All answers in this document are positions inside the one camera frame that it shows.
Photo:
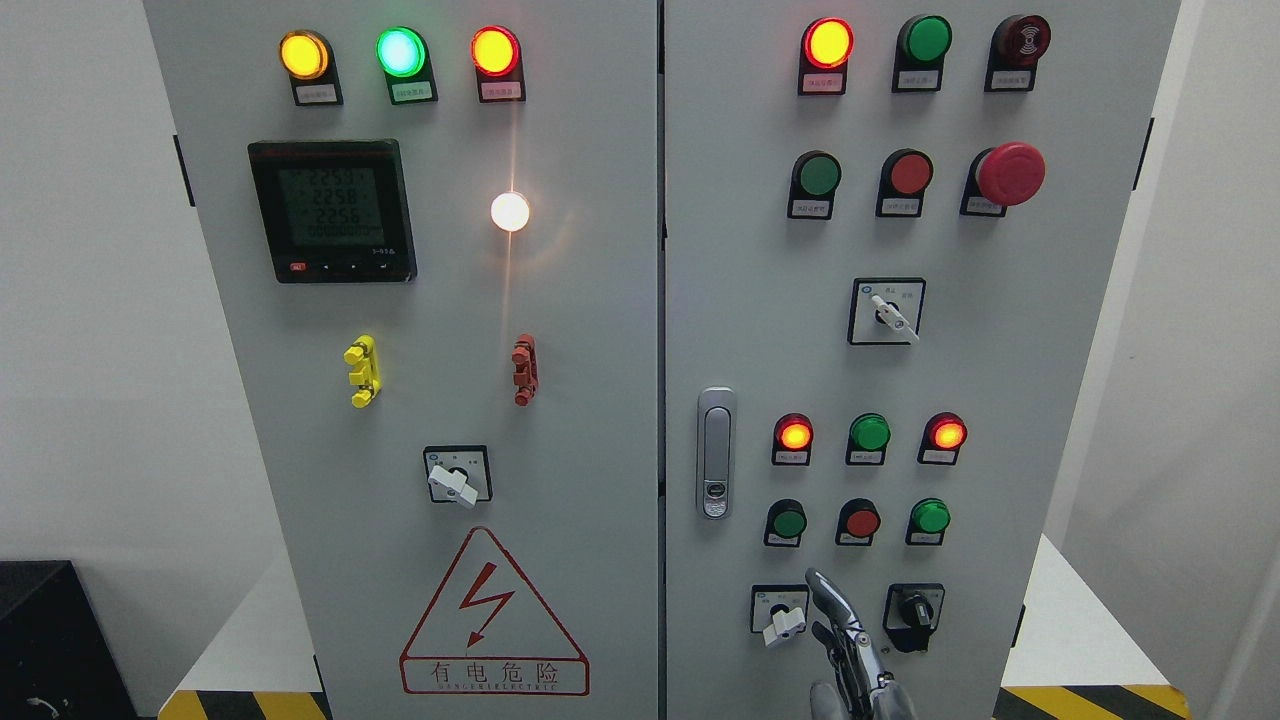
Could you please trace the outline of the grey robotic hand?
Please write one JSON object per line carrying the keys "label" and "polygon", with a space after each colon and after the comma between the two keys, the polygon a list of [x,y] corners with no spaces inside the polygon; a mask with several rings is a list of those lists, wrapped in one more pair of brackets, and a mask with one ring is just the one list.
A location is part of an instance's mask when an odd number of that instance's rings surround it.
{"label": "grey robotic hand", "polygon": [[840,588],[822,571],[809,568],[805,582],[813,603],[829,620],[810,623],[810,633],[824,648],[835,670],[835,684],[810,688],[814,719],[915,719],[902,685],[884,669],[870,635]]}

